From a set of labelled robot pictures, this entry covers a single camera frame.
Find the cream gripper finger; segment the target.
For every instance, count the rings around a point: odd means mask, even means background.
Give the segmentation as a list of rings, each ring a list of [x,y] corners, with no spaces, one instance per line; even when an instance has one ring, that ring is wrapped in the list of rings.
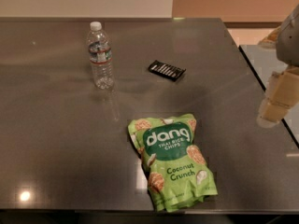
[[[259,107],[257,123],[263,128],[272,128],[298,103],[299,67],[289,65],[277,82],[269,85]]]

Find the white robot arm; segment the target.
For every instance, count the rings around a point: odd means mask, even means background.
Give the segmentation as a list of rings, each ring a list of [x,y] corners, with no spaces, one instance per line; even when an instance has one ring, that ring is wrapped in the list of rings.
[[[275,45],[278,60],[287,68],[268,79],[257,117],[263,128],[279,124],[299,102],[299,5],[281,23]]]

